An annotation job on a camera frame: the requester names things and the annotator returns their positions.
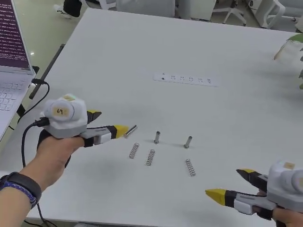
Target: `laptop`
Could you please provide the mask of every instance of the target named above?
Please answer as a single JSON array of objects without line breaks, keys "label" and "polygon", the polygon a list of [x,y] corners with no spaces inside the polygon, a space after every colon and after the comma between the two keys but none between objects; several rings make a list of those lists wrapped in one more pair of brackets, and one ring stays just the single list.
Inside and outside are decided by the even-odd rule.
[{"label": "laptop", "polygon": [[30,64],[13,0],[0,1],[0,140],[36,74]]}]

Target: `blue wristband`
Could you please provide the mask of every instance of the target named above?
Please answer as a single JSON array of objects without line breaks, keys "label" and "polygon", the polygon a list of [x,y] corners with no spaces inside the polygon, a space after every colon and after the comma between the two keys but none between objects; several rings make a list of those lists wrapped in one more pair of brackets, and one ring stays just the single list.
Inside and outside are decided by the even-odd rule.
[{"label": "blue wristband", "polygon": [[6,187],[15,188],[15,189],[18,189],[19,191],[23,192],[29,198],[29,202],[32,205],[32,208],[37,204],[37,198],[35,196],[33,196],[32,193],[30,193],[26,188],[24,188],[16,183],[6,181],[0,190],[2,190],[3,188],[6,188]]}]

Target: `black watch strap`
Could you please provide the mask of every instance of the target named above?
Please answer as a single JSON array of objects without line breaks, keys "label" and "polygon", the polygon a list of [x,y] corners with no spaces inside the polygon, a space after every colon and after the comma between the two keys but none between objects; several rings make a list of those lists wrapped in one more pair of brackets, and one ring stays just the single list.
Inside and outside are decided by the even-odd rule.
[{"label": "black watch strap", "polygon": [[1,181],[9,181],[15,184],[18,184],[25,189],[27,189],[33,196],[35,196],[37,202],[39,202],[42,190],[38,183],[34,181],[32,178],[25,176],[23,174],[13,172],[10,175],[1,178]]}]

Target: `laptop keyboard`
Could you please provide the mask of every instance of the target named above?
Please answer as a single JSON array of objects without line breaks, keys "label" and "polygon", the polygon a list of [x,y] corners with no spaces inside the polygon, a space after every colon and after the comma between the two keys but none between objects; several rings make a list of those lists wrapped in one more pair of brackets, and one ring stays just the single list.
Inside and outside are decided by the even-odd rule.
[{"label": "laptop keyboard", "polygon": [[12,109],[24,86],[24,81],[0,82],[0,111],[10,111]]}]

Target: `table surface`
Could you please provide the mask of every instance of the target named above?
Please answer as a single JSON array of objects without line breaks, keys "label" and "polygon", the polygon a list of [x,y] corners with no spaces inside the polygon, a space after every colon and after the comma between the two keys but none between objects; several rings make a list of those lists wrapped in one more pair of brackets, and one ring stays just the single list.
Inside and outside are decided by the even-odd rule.
[{"label": "table surface", "polygon": [[[266,174],[279,159],[303,163],[297,71],[272,60],[291,35],[88,9],[47,77],[49,98],[72,93],[88,109],[103,112],[92,126],[137,124],[138,130],[128,139],[79,149],[63,177],[44,192],[44,217],[138,226],[273,226],[221,207],[205,189],[256,193],[235,169]],[[210,77],[218,87],[154,81],[157,72]],[[1,174],[21,169],[22,132],[42,106],[16,128],[1,154]],[[40,130],[27,135],[27,161]],[[188,136],[193,140],[186,150]],[[139,150],[129,159],[135,142]],[[148,167],[150,149],[156,154]],[[187,175],[187,158],[195,177]],[[37,210],[29,217],[37,218]]]}]

